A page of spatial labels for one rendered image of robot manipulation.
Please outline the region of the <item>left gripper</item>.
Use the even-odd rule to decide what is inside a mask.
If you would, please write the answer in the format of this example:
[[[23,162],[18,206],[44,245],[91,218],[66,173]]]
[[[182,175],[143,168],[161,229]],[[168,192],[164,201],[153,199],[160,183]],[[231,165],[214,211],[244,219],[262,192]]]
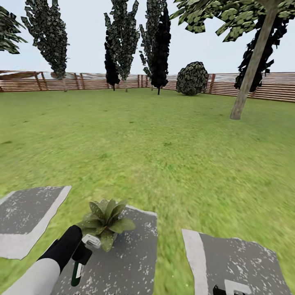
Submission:
[[[82,244],[82,249],[77,254],[74,254],[72,259],[78,261],[78,263],[86,265],[92,253],[91,250],[87,249],[84,244]]]

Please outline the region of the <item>insectifuge atomizer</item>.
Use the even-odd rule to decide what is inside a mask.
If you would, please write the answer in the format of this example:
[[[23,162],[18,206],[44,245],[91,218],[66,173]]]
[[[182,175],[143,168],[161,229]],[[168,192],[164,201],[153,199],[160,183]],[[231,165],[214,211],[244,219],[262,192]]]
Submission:
[[[78,261],[75,262],[72,280],[71,280],[71,286],[75,287],[80,283],[83,266],[84,264],[78,263]]]

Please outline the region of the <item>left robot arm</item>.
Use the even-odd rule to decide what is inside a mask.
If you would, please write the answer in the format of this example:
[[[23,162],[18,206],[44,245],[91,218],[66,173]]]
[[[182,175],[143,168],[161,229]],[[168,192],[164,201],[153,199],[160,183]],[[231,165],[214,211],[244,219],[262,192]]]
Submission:
[[[86,265],[92,255],[87,245],[99,249],[101,242],[83,236],[77,225],[70,228],[2,295],[51,295],[54,285],[71,259]]]

